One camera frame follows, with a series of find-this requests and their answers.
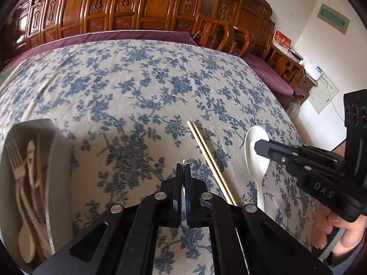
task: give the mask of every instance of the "pink seat cushion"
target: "pink seat cushion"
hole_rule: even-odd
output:
[[[293,89],[261,58],[248,54],[243,58],[270,91],[293,95]]]

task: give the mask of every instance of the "wooden spoon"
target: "wooden spoon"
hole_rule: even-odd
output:
[[[21,230],[19,231],[18,246],[23,261],[29,264],[36,255],[36,245],[31,233],[31,229],[29,228],[27,219],[25,218],[19,194],[20,194],[19,181],[17,181],[15,184],[15,198],[17,201],[17,207],[19,213],[23,221],[23,225],[21,227]]]

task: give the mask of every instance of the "sleeve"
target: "sleeve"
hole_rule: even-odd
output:
[[[362,248],[365,244],[365,239],[366,239],[366,232],[364,233],[364,237],[363,237],[362,241],[359,243],[359,245],[357,246],[357,248],[352,252],[352,254],[345,261],[343,261],[339,265],[329,265],[328,264],[328,259],[326,259],[324,261],[324,263],[326,265],[328,265],[328,267],[333,272],[333,275],[343,275],[346,272],[346,270],[350,267],[350,265],[353,263],[355,258],[361,252],[361,250],[362,250]]]

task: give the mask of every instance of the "screw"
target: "screw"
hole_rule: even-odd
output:
[[[213,198],[213,195],[210,192],[204,192],[201,194],[201,198],[206,199],[208,201],[209,199]]]
[[[253,204],[249,204],[245,207],[246,211],[249,213],[255,213],[257,210],[257,207]]]
[[[157,192],[154,196],[156,199],[165,199],[167,197],[167,194],[164,192]]]
[[[123,209],[124,207],[122,206],[122,205],[113,205],[112,207],[111,207],[111,212],[112,213],[120,213],[121,211],[122,211],[122,209]]]

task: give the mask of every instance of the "floral tablecloth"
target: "floral tablecloth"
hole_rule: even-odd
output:
[[[111,40],[45,52],[21,63],[0,90],[0,147],[15,123],[53,118],[73,144],[75,233],[113,203],[138,204],[175,175],[176,163],[222,195],[187,120],[199,125],[241,203],[256,203],[245,166],[253,125],[273,140],[301,144],[278,101],[242,59],[185,44]],[[315,201],[282,165],[263,180],[265,212],[310,248]],[[213,274],[209,230],[162,228],[155,274]]]

